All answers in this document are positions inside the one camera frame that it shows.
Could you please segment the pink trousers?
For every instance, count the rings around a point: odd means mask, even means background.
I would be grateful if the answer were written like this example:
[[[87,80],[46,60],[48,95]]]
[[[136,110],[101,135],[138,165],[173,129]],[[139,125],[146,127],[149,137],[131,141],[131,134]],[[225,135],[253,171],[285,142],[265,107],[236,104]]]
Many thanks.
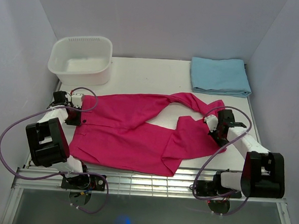
[[[203,115],[223,106],[221,100],[206,104],[191,93],[87,95],[70,154],[86,163],[171,177],[183,160],[217,151],[203,120],[182,116],[175,129],[150,123],[172,103]]]

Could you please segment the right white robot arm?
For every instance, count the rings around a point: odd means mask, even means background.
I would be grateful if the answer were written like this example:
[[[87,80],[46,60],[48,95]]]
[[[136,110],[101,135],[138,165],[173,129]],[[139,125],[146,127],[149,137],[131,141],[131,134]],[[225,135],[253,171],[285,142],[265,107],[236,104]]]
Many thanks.
[[[224,109],[217,116],[204,118],[209,135],[219,147],[231,143],[245,159],[241,172],[222,171],[213,178],[212,191],[223,196],[230,189],[245,197],[281,199],[285,193],[284,158],[263,147],[242,122],[235,121],[232,110]]]

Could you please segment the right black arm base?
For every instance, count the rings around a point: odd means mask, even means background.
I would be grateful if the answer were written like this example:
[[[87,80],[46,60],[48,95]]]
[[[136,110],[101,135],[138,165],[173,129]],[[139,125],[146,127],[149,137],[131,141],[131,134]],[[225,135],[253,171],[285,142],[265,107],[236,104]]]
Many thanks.
[[[195,195],[200,198],[211,198],[213,196],[219,196],[227,193],[230,193],[230,198],[242,198],[241,192],[236,192],[233,189],[224,188],[222,186],[217,186],[213,181],[198,180],[194,186]]]

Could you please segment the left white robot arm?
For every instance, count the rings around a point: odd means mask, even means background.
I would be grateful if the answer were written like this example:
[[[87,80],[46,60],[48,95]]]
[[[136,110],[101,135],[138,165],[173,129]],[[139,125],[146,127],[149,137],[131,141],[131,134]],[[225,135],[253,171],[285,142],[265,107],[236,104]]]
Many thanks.
[[[64,172],[66,178],[73,177],[73,183],[80,189],[89,186],[91,177],[85,173],[87,169],[83,162],[70,154],[62,125],[81,125],[83,98],[80,93],[54,92],[54,100],[47,107],[49,111],[25,129],[33,163]]]

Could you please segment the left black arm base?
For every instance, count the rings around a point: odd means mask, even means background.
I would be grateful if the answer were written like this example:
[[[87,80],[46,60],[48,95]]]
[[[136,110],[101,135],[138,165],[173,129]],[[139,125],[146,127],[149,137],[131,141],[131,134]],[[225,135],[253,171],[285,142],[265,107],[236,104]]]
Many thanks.
[[[67,178],[62,175],[61,188],[63,189],[75,189],[75,190],[105,190],[106,175],[100,177],[98,175],[79,175],[71,178]]]

